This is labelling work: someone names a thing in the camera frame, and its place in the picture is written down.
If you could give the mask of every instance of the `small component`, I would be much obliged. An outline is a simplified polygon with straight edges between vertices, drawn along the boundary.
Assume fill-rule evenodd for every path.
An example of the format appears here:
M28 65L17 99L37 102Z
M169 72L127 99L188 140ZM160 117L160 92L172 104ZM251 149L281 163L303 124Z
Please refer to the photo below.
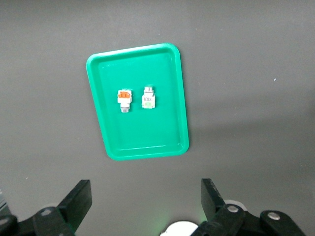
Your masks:
M130 103L132 102L131 90L118 90L117 102L120 103L120 109L123 113L129 112Z
M156 107L156 96L152 86L145 86L142 95L142 107L152 109Z

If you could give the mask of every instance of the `screw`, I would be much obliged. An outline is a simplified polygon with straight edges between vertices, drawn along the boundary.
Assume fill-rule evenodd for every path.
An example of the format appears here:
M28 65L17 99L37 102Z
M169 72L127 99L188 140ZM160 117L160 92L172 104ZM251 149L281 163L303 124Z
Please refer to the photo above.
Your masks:
M8 218L2 219L2 220L0 220L0 225L4 225L4 224L6 224L8 222L9 222Z
M236 206L228 206L227 209L232 213L238 212L238 208Z
M50 213L51 213L51 210L45 209L44 211L41 212L41 215L45 216L45 215L49 215Z
M280 220L280 216L274 212L268 213L268 217L273 220Z

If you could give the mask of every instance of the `gray table surface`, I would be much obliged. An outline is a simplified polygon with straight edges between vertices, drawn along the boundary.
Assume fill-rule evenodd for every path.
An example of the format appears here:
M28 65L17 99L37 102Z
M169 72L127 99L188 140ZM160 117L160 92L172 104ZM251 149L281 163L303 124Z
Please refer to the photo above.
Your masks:
M255 215L315 232L315 1L0 1L0 186L20 220L90 179L85 235L158 236L201 223L200 180ZM85 63L171 42L182 57L190 148L116 162Z

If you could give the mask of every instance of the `green tray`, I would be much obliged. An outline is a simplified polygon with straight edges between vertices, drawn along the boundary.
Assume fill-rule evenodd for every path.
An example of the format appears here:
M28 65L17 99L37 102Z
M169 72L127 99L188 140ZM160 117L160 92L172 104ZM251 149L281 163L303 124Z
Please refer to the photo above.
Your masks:
M106 152L114 160L180 155L189 147L181 60L170 43L94 54L87 61L96 113ZM156 107L143 109L144 86ZM120 89L132 91L130 111L117 102Z

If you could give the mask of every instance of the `white connector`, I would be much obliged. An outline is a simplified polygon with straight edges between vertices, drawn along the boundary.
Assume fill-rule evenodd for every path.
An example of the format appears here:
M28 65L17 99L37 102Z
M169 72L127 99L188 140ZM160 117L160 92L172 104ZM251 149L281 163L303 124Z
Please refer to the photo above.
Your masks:
M131 90L123 89L118 90L117 102L120 103L120 109L123 113L129 112L130 103L132 102Z
M142 95L142 107L152 109L156 107L156 96L151 86L145 86Z

